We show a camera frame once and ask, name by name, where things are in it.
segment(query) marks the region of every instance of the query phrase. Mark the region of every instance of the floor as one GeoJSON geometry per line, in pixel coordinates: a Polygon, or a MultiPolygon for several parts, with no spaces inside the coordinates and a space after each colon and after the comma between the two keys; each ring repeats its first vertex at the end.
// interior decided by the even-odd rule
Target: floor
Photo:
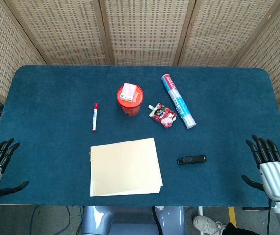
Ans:
{"type": "MultiPolygon", "coordinates": [[[[185,209],[187,235],[199,235],[191,222],[197,215],[197,208],[185,209]]],[[[230,220],[227,207],[204,207],[204,215],[223,224],[230,220]]],[[[235,216],[238,228],[266,234],[267,211],[243,211],[242,208],[235,208],[235,216]]],[[[0,206],[0,235],[75,235],[80,222],[79,206],[0,206]]],[[[273,210],[269,234],[280,234],[273,210]]]]}

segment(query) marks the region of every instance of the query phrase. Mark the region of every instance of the red plastic cup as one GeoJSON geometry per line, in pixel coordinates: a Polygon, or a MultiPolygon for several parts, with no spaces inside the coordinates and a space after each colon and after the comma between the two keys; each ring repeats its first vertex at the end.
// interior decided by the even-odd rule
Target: red plastic cup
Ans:
{"type": "Polygon", "coordinates": [[[139,94],[136,98],[136,101],[129,102],[129,101],[120,99],[122,89],[123,89],[123,87],[121,87],[119,89],[119,91],[117,92],[117,100],[118,100],[119,104],[121,105],[124,113],[131,115],[131,116],[136,115],[139,112],[141,104],[143,102],[143,98],[144,98],[143,90],[141,89],[141,87],[137,86],[136,92],[138,92],[139,94]]]}

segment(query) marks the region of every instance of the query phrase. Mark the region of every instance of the folder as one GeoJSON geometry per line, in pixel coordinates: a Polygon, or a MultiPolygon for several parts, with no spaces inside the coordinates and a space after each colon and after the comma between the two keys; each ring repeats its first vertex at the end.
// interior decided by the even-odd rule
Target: folder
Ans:
{"type": "Polygon", "coordinates": [[[154,138],[92,146],[90,197],[159,193],[154,138]]]}

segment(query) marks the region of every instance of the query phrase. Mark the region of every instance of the table surface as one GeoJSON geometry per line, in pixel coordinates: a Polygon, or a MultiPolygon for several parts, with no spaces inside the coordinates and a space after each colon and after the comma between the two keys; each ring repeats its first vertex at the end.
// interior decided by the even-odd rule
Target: table surface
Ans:
{"type": "Polygon", "coordinates": [[[241,175],[261,181],[245,143],[251,134],[280,149],[280,112],[266,71],[258,68],[173,66],[23,66],[14,76],[0,123],[0,142],[21,146],[11,158],[2,188],[25,180],[22,191],[0,204],[266,206],[263,192],[241,175]],[[197,125],[178,118],[164,129],[148,105],[175,109],[160,78],[169,73],[197,125]],[[119,88],[142,87],[136,116],[123,113],[119,88]],[[97,132],[93,105],[99,103],[97,132]],[[154,137],[163,186],[159,194],[90,197],[90,146],[154,137]],[[207,156],[178,166],[177,158],[207,156]]]}

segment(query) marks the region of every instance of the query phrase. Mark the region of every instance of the white sneaker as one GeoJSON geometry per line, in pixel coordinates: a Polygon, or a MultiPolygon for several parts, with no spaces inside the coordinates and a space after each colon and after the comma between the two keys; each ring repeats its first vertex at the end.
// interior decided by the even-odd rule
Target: white sneaker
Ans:
{"type": "Polygon", "coordinates": [[[222,225],[221,222],[215,223],[213,220],[205,216],[194,217],[192,223],[197,230],[210,235],[222,235],[226,227],[222,225]]]}

